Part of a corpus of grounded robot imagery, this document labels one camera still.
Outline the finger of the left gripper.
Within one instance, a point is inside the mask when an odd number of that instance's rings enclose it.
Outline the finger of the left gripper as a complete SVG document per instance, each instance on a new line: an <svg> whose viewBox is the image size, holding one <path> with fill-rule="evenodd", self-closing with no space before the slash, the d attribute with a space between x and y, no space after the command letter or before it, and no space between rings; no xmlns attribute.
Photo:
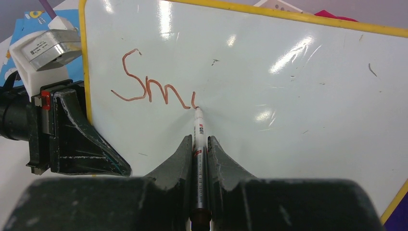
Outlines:
<svg viewBox="0 0 408 231"><path fill-rule="evenodd" d="M89 123L75 90L64 89L55 92L53 106L54 173L130 176L132 171L130 164Z"/></svg>

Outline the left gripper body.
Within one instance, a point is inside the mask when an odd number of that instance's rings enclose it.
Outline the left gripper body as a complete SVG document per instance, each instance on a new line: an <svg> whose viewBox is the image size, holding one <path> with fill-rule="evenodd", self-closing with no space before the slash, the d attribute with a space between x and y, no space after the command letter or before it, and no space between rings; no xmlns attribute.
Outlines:
<svg viewBox="0 0 408 231"><path fill-rule="evenodd" d="M76 90L84 96L84 81L71 79L51 83L39 88L40 92L30 97L26 106L29 162L31 173L41 175L51 167L51 140L55 138L57 123L54 117L53 94L64 89Z"/></svg>

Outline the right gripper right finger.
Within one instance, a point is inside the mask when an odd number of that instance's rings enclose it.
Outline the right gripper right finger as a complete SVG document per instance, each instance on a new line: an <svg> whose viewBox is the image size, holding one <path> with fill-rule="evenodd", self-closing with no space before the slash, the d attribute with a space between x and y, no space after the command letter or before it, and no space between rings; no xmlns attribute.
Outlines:
<svg viewBox="0 0 408 231"><path fill-rule="evenodd" d="M381 231L367 193L346 179L257 178L208 138L215 231Z"/></svg>

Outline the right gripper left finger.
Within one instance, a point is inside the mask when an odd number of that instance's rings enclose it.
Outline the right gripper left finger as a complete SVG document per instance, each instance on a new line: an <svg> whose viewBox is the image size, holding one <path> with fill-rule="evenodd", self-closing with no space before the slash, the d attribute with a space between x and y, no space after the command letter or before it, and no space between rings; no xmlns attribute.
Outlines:
<svg viewBox="0 0 408 231"><path fill-rule="evenodd" d="M45 178L19 198L5 231L186 231L192 136L144 177Z"/></svg>

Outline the brown capped whiteboard marker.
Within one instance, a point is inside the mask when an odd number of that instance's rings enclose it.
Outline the brown capped whiteboard marker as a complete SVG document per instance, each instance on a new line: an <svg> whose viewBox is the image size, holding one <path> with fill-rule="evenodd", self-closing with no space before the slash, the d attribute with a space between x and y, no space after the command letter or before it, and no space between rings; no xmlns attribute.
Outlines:
<svg viewBox="0 0 408 231"><path fill-rule="evenodd" d="M211 210L208 196L207 137L204 115L195 108L192 152L190 220L192 231L210 230Z"/></svg>

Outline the yellow framed whiteboard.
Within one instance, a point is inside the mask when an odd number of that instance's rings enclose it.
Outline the yellow framed whiteboard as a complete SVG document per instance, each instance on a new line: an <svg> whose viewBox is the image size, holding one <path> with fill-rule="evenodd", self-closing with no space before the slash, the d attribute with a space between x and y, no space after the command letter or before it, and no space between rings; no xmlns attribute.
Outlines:
<svg viewBox="0 0 408 231"><path fill-rule="evenodd" d="M87 112L141 176L205 131L260 178L407 191L408 31L215 0L82 0Z"/></svg>

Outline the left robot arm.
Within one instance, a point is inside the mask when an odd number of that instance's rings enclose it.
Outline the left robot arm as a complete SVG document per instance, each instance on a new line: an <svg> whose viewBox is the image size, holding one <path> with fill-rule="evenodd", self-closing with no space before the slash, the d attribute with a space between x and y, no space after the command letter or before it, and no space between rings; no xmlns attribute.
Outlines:
<svg viewBox="0 0 408 231"><path fill-rule="evenodd" d="M29 144L31 172L128 177L130 164L87 119L83 81L42 86L29 96L17 72L0 89L0 134Z"/></svg>

